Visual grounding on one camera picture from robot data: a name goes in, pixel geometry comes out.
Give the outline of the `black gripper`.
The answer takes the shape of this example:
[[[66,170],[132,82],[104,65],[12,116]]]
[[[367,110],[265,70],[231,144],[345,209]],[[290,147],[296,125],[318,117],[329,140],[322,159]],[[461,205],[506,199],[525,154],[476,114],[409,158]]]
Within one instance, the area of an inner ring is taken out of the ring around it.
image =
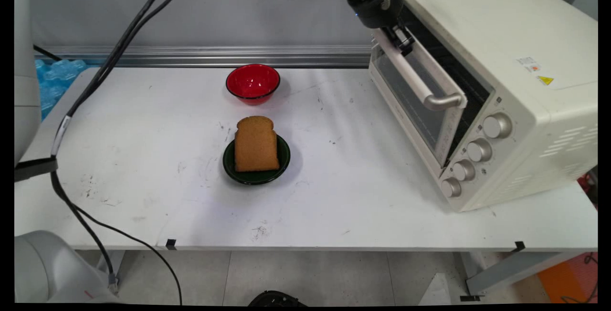
[[[404,26],[399,26],[403,0],[347,0],[366,28],[389,28],[393,46],[405,57],[412,52],[414,37]]]

